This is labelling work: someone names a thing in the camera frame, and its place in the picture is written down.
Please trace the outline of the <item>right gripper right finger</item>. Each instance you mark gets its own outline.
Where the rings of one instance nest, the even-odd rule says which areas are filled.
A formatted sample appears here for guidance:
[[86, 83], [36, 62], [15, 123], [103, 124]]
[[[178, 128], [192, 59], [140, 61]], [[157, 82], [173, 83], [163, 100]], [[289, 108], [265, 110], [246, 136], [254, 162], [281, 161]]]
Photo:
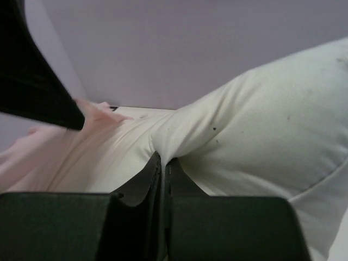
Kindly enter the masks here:
[[209, 196], [174, 159], [169, 179], [169, 260], [310, 260], [290, 203], [270, 196]]

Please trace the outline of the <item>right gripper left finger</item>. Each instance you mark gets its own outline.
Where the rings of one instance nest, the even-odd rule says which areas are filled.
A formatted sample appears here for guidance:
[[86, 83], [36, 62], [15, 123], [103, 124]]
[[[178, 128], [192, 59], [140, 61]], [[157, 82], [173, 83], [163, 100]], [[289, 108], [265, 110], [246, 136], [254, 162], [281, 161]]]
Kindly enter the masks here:
[[1, 260], [162, 260], [160, 156], [109, 194], [1, 194]]

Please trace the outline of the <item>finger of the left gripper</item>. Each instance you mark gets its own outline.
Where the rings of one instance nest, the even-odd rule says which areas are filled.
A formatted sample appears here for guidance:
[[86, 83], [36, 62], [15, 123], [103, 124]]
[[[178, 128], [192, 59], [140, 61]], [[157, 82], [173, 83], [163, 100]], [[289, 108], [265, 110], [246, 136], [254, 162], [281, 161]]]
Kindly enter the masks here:
[[72, 130], [85, 117], [35, 44], [24, 1], [1, 1], [1, 112]]

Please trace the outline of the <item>pink and purple Frozen pillowcase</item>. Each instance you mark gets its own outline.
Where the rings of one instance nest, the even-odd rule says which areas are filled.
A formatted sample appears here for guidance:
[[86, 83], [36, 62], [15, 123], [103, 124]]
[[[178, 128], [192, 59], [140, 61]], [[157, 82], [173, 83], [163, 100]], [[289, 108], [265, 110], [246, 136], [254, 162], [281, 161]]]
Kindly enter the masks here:
[[1, 153], [1, 192], [111, 192], [127, 180], [116, 156], [117, 133], [134, 119], [108, 103], [77, 100], [80, 131], [37, 126]]

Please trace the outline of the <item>white pillow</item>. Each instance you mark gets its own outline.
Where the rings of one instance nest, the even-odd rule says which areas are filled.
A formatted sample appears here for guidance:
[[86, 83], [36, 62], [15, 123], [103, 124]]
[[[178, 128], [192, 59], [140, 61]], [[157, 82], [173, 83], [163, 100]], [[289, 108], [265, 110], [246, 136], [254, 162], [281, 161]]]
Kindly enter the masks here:
[[74, 133], [49, 191], [111, 192], [158, 152], [213, 196], [279, 196], [314, 260], [347, 209], [347, 39], [249, 70], [198, 101]]

